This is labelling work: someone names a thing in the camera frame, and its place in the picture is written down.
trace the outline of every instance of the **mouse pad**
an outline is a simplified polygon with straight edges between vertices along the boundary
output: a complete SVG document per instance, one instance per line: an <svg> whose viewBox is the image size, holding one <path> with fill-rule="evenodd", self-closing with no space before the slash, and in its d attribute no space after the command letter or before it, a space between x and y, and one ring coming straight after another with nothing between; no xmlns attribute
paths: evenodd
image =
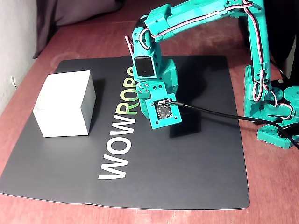
<svg viewBox="0 0 299 224"><path fill-rule="evenodd" d="M225 57L165 58L178 70L178 101L237 115ZM43 138L31 115L0 193L121 208L248 207L238 120L180 108L182 123L152 130L138 106L131 66L129 56L62 61L56 73L91 71L97 99L90 134Z"/></svg>

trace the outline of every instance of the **black cable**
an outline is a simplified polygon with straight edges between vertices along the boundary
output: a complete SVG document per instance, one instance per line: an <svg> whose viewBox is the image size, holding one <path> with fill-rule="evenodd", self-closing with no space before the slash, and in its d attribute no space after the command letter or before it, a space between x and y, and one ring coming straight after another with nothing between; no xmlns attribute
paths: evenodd
<svg viewBox="0 0 299 224"><path fill-rule="evenodd" d="M283 126L282 128L285 130L285 129L289 128L289 127L295 127L295 126L299 126L299 123L292 123L292 124Z"/></svg>
<svg viewBox="0 0 299 224"><path fill-rule="evenodd" d="M178 101L170 101L170 103L181 106L181 107L202 111L202 112L209 113L209 114L219 116L219 117L237 119L237 120L247 120L247 121L253 121L253 122L261 122L261 123L266 123L268 125L273 125L281 133L283 133L290 140L290 142L293 143L293 145L299 150L299 145L295 142L295 140L280 125L278 125L275 122L267 121L267 120L263 120L263 119L257 119L257 118L248 118L248 117L243 117L243 116L236 116L236 115L230 115L230 114L225 114L225 113L219 113L219 112L207 110L207 109L204 109L204 108L201 108L201 107L198 107L198 106L186 105L186 104L180 103Z"/></svg>
<svg viewBox="0 0 299 224"><path fill-rule="evenodd" d="M286 74L279 68L279 66L272 59L270 59L270 62L271 62L271 64L273 64L273 66L275 68L278 69L278 71L280 72L280 74L281 74L281 76L282 76L283 79L288 79L288 77L286 76Z"/></svg>

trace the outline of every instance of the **wooden table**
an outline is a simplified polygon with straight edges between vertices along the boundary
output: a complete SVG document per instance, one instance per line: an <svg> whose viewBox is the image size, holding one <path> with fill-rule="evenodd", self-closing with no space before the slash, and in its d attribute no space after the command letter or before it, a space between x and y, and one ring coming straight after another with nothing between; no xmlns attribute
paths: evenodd
<svg viewBox="0 0 299 224"><path fill-rule="evenodd" d="M165 0L137 4L127 0L119 12L62 27L37 59L0 117L0 173L32 112L46 79L65 59L129 55L124 36L135 21ZM174 5L182 2L169 1ZM237 110L243 115L244 71L250 64L234 18L202 25L162 44L164 55L226 55ZM42 202L0 195L2 224L295 224L299 223L299 152L283 150L256 139L257 126L240 122L250 206L244 210L160 211L114 209Z"/></svg>

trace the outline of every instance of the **black object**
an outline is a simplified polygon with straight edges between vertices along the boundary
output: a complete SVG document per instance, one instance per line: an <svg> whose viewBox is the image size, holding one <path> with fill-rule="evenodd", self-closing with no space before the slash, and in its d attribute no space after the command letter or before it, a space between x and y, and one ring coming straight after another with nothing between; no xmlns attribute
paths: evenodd
<svg viewBox="0 0 299 224"><path fill-rule="evenodd" d="M161 101L155 102L155 108L158 120L172 117L172 111L169 104L161 104Z"/></svg>
<svg viewBox="0 0 299 224"><path fill-rule="evenodd" d="M290 79L271 80L271 86L284 91L286 88L293 86L293 82Z"/></svg>
<svg viewBox="0 0 299 224"><path fill-rule="evenodd" d="M299 124L293 123L282 127L282 130L278 132L278 135L282 138L288 138L287 135L290 136L299 135Z"/></svg>
<svg viewBox="0 0 299 224"><path fill-rule="evenodd" d="M135 60L136 70L139 76L147 77L147 76L153 76L155 74L150 57L140 56L134 58L134 60Z"/></svg>
<svg viewBox="0 0 299 224"><path fill-rule="evenodd" d="M192 86L206 83L200 96L190 98L183 95L186 91L182 91L188 90L190 85L182 82L181 90L178 89L180 100L190 100L210 110L237 115L225 57L165 58L172 58L176 63L179 80L195 76ZM124 80L132 77L127 74L131 64L130 56L61 62L56 72L91 70L97 100L90 134L43 138L31 115L0 178L0 192L53 202L124 208L246 208L249 192L237 120L207 114L189 120L200 126L198 132L183 135L184 129L179 128L180 124L152 130L139 107L135 107L130 111L137 111L137 115L118 114L135 120L135 123L123 125L134 132L110 135L110 131L126 131L115 125L112 127L112 123L125 122L114 117L117 105L127 103L121 99L124 97L120 93L133 89L123 87ZM190 67L194 68L192 73L185 69ZM132 94L130 96L127 92L125 97L134 98L136 94ZM115 137L128 139L130 150L124 154L109 152L107 143ZM110 145L121 153L126 147L124 142L119 141ZM115 174L103 169L108 164L121 165L111 168L121 175L125 174L125 178L98 180L99 175L102 178L107 175L115 177Z"/></svg>
<svg viewBox="0 0 299 224"><path fill-rule="evenodd" d="M282 79L288 79L288 77L286 76L286 74L279 68L279 66L272 60L270 59L270 63L276 68L278 69Z"/></svg>
<svg viewBox="0 0 299 224"><path fill-rule="evenodd" d="M136 29L136 28L138 28L138 27L146 28L147 26L145 25L144 22L146 21L147 18L148 18L148 17L145 16L144 18L139 19L139 20L136 22L136 24L135 24L135 26L134 26L134 29Z"/></svg>

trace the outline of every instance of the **circuit board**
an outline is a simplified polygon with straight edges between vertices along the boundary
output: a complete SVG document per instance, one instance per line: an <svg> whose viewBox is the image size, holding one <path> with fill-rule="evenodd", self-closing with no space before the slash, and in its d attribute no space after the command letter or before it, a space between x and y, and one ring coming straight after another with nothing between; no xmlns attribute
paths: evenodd
<svg viewBox="0 0 299 224"><path fill-rule="evenodd" d="M167 102L165 99L155 102L155 108L159 120L172 117L170 103Z"/></svg>

